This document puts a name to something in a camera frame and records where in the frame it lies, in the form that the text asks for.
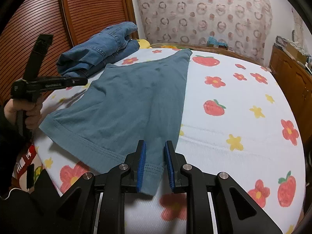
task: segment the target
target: wooden door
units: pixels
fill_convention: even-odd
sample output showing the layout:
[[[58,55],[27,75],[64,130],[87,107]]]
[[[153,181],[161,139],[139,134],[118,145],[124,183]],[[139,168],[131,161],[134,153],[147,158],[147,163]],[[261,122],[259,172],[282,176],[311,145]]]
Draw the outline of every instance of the wooden door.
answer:
[[[54,76],[61,53],[126,20],[135,23],[132,0],[25,0],[0,35],[0,96],[10,97],[39,34],[54,35],[39,76]]]
[[[288,102],[296,120],[299,119],[303,106],[305,105],[305,98],[308,94],[308,89],[312,88],[310,80],[305,71],[302,71],[297,64],[293,66],[293,74],[291,83],[289,84]]]
[[[283,58],[281,60],[281,65],[279,68],[279,75],[278,75],[277,83],[282,89],[290,106],[292,105],[290,100],[293,94],[292,84],[294,82],[294,78],[295,78],[294,64],[292,62],[289,62],[287,58],[286,59]]]
[[[275,80],[278,82],[280,80],[279,70],[280,70],[280,65],[281,65],[281,59],[280,59],[280,54],[277,51],[278,51],[277,48],[273,47],[271,60],[270,60],[270,68],[272,70],[272,74]]]
[[[309,86],[304,96],[304,104],[296,119],[303,144],[312,135],[312,86]]]

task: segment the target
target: blue gripper pad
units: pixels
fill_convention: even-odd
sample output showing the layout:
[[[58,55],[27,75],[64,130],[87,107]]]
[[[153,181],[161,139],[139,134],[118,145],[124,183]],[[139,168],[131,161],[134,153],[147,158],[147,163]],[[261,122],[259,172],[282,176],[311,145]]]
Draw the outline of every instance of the blue gripper pad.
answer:
[[[146,158],[146,143],[143,142],[141,155],[140,155],[140,161],[138,163],[138,173],[137,173],[138,176],[137,176],[137,186],[136,186],[137,192],[140,192],[141,187],[142,187],[145,158]]]
[[[168,171],[169,185],[170,185],[171,189],[174,189],[174,187],[175,187],[174,168],[172,166],[171,156],[170,156],[170,152],[169,152],[167,142],[165,143],[165,160],[166,160],[167,171]]]

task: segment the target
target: yellow flower print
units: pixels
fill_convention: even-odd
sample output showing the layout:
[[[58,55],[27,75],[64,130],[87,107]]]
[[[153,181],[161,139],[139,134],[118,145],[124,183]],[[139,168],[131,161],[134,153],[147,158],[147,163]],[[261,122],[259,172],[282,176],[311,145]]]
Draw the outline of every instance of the yellow flower print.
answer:
[[[64,100],[65,100],[66,98],[61,98],[60,100],[59,100],[59,103],[62,103]]]
[[[49,159],[44,160],[44,165],[47,169],[50,169],[52,164],[53,164],[53,160],[51,157]]]
[[[230,144],[230,150],[233,151],[235,149],[237,150],[243,150],[244,146],[241,144],[241,137],[237,136],[234,137],[232,134],[229,134],[229,139],[227,139],[227,143]]]
[[[180,133],[179,133],[180,136],[184,136],[184,132],[182,130],[180,130]]]
[[[170,45],[164,45],[164,46],[161,46],[161,48],[177,48],[176,46],[170,46]]]
[[[41,166],[37,167],[37,168],[36,168],[36,171],[35,171],[36,175],[39,176],[40,173],[41,173],[41,171],[42,171]]]
[[[84,88],[84,89],[88,89],[88,88],[89,88],[89,86],[90,86],[90,83],[87,83],[85,86],[82,86],[82,88]]]
[[[272,98],[272,96],[270,96],[270,95],[268,95],[268,94],[266,94],[266,99],[269,101],[269,102],[271,102],[271,104],[273,104],[275,101],[274,101],[274,99]]]
[[[294,230],[294,225],[290,225],[288,231],[285,234],[291,234]]]
[[[265,116],[263,115],[263,113],[261,112],[261,108],[260,107],[256,107],[255,105],[253,106],[253,108],[249,109],[250,111],[255,113],[255,117],[258,119],[260,117],[265,118]]]

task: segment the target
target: person's hand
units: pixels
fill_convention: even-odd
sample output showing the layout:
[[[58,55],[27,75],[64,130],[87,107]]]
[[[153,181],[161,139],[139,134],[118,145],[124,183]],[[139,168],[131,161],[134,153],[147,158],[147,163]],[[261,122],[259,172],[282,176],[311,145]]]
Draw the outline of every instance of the person's hand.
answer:
[[[28,129],[36,129],[41,118],[43,97],[39,97],[37,103],[28,102],[25,99],[10,99],[4,106],[4,116],[15,125],[17,111],[24,110],[28,116],[25,120]]]

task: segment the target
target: curtain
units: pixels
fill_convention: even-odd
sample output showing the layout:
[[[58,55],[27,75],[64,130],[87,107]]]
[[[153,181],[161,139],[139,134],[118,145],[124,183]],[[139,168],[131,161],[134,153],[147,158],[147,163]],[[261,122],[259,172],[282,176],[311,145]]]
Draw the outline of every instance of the curtain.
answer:
[[[263,63],[269,0],[138,0],[150,43],[206,45],[209,36]]]

